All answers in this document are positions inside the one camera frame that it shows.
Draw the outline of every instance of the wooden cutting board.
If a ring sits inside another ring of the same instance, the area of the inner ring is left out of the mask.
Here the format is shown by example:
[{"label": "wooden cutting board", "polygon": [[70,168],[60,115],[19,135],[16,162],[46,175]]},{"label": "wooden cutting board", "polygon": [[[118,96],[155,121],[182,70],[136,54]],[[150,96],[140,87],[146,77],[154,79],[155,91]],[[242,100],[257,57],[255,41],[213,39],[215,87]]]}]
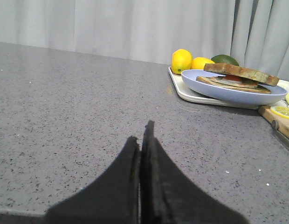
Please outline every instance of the wooden cutting board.
[{"label": "wooden cutting board", "polygon": [[270,110],[270,106],[261,106],[258,112],[270,123],[272,124],[273,120],[277,120],[279,123],[279,131],[289,138],[289,119],[283,118],[274,114]]}]

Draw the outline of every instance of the white tray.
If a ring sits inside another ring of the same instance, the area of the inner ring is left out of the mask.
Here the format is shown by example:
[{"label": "white tray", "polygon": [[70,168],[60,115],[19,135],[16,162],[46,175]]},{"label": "white tray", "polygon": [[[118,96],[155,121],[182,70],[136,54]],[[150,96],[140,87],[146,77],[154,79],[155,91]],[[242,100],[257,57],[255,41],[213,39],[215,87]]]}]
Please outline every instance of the white tray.
[{"label": "white tray", "polygon": [[[205,95],[201,95],[193,90],[191,90],[182,80],[181,75],[173,74],[170,67],[168,67],[169,74],[172,78],[172,82],[176,88],[178,95],[189,102],[193,103],[200,103],[200,104],[211,104],[211,105],[219,105],[219,106],[229,106],[229,107],[236,107],[236,108],[245,108],[245,109],[258,109],[258,106],[255,105],[246,105],[246,104],[233,104],[230,102],[214,99],[207,97]],[[284,80],[279,80],[278,83],[281,87],[287,87],[285,89],[289,90],[289,82]]]}]

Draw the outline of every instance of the tomato slice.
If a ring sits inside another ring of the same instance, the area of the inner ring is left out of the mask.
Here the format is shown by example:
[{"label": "tomato slice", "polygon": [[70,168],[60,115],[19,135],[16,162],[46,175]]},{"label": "tomato slice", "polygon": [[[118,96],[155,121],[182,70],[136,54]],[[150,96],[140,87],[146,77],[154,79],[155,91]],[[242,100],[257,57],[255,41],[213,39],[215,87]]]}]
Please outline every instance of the tomato slice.
[{"label": "tomato slice", "polygon": [[242,82],[241,77],[233,76],[233,75],[226,75],[224,79]]}]

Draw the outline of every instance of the knife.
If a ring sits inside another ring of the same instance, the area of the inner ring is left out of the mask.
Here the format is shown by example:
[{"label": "knife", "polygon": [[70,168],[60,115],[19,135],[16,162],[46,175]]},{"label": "knife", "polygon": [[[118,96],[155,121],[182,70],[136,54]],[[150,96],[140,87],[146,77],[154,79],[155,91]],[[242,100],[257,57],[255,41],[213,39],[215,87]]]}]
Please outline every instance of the knife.
[{"label": "knife", "polygon": [[289,151],[289,139],[282,134],[278,129],[279,129],[279,122],[278,120],[273,120],[271,124],[273,130],[274,130],[274,135],[279,139],[279,141],[286,147],[286,149]]}]

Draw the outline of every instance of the lime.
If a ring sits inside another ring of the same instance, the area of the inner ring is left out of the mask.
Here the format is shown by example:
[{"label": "lime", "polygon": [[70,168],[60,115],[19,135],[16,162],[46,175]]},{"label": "lime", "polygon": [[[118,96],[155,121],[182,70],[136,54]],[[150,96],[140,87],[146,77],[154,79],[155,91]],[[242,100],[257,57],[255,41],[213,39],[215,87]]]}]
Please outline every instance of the lime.
[{"label": "lime", "polygon": [[270,110],[283,118],[289,119],[289,108],[286,106],[272,106]]},{"label": "lime", "polygon": [[212,60],[205,58],[205,57],[196,57],[192,60],[191,69],[204,69],[205,64],[214,64]]},{"label": "lime", "polygon": [[239,66],[239,63],[236,61],[236,59],[228,55],[216,55],[212,57],[211,60],[215,63],[226,63]]},{"label": "lime", "polygon": [[180,75],[182,71],[190,69],[192,55],[188,50],[179,49],[172,54],[172,72]]}]

